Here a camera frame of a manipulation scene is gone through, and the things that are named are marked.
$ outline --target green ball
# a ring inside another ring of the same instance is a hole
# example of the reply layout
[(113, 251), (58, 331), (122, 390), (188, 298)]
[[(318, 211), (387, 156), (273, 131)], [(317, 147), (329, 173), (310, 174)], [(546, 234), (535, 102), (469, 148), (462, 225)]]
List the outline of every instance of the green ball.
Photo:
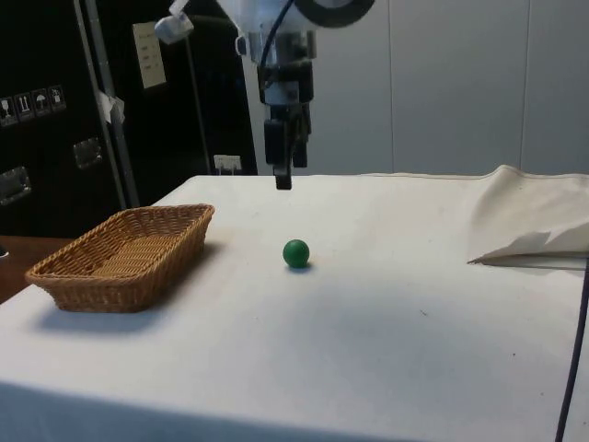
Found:
[(309, 246), (300, 239), (288, 241), (284, 246), (283, 258), (294, 269), (304, 269), (307, 267), (310, 255)]

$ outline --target metal frame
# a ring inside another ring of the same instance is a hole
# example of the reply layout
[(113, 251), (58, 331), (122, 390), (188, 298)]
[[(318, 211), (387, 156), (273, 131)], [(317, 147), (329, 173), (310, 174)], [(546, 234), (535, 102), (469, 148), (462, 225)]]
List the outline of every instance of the metal frame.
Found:
[(125, 199), (124, 190), (121, 184), (121, 175), (119, 173), (119, 167), (117, 166), (117, 160), (115, 157), (114, 149), (112, 148), (112, 143), (110, 142), (110, 135), (109, 129), (107, 128), (107, 123), (104, 119), (104, 115), (102, 114), (102, 110), (100, 108), (100, 101), (98, 98), (98, 81), (96, 78), (96, 73), (94, 72), (94, 68), (92, 65), (92, 54), (90, 52), (90, 44), (88, 42), (87, 33), (86, 33), (86, 26), (84, 25), (84, 17), (82, 15), (82, 7), (80, 5), (80, 0), (74, 0), (74, 10), (75, 16), (77, 18), (77, 26), (80, 29), (80, 38), (82, 39), (82, 46), (84, 48), (84, 55), (86, 57), (86, 63), (88, 68), (88, 74), (90, 76), (90, 83), (92, 84), (92, 89), (94, 90), (95, 101), (98, 107), (98, 117), (100, 118), (100, 128), (102, 129), (102, 135), (104, 138), (104, 143), (106, 145), (107, 151), (109, 152), (110, 158), (110, 168), (112, 169), (112, 174), (114, 176), (114, 183), (115, 187), (117, 188), (117, 196), (119, 198), (119, 203), (121, 205), (121, 209), (127, 208), (127, 201)]
[[(80, 0), (74, 0), (74, 4), (77, 4), (77, 9), (80, 12), (81, 18)], [(112, 82), (112, 74), (110, 72), (109, 57), (104, 44), (104, 38), (102, 37), (102, 28), (100, 26), (100, 19), (98, 17), (96, 0), (85, 0), (85, 4), (88, 21), (90, 23), (90, 32), (92, 33), (92, 40), (94, 42), (94, 49), (96, 50), (98, 72), (100, 74), (100, 79), (102, 80), (104, 93), (109, 97), (116, 97), (116, 92)], [(118, 106), (112, 107), (112, 110), (110, 111), (110, 117), (112, 121), (112, 130), (114, 132), (114, 142), (117, 146), (119, 161), (121, 162), (122, 179), (127, 191), (129, 206), (138, 207), (140, 205), (139, 196), (137, 193), (135, 178), (133, 176), (133, 169), (131, 167), (131, 159), (129, 158), (129, 148), (127, 147), (124, 128), (122, 126), (121, 110)]]

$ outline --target wooden floor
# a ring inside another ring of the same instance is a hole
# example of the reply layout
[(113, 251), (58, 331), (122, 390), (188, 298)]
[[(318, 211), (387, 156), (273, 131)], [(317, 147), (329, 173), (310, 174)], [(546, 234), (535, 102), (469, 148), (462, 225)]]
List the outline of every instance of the wooden floor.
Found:
[(37, 262), (65, 246), (71, 239), (0, 236), (8, 256), (0, 258), (0, 304), (25, 288), (25, 272)]

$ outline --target black panel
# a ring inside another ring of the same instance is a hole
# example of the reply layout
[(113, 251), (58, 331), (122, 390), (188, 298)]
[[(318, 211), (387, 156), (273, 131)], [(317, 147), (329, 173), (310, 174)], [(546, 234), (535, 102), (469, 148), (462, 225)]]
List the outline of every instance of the black panel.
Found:
[(211, 154), (238, 155), (243, 174), (256, 175), (243, 65), (237, 29), (213, 1), (191, 2), (190, 36), (206, 142)]
[[(55, 111), (0, 127), (0, 173), (24, 166), (32, 186), (0, 206), (0, 234), (75, 237), (120, 206), (73, 3), (4, 1), (1, 10), (0, 98), (60, 86), (65, 108), (60, 100)], [(104, 159), (80, 170), (73, 145), (92, 137)]]
[(186, 179), (207, 173), (186, 43), (161, 45), (167, 83), (144, 89), (133, 24), (169, 15), (167, 0), (97, 0), (117, 96), (125, 102), (124, 132), (141, 205)]

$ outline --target wall outlet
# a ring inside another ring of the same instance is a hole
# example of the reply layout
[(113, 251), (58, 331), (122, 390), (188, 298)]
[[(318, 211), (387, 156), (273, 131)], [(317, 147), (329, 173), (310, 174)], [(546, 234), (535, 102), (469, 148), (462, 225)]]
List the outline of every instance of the wall outlet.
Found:
[(215, 155), (214, 168), (219, 174), (229, 172), (235, 174), (241, 172), (241, 157), (239, 155)]

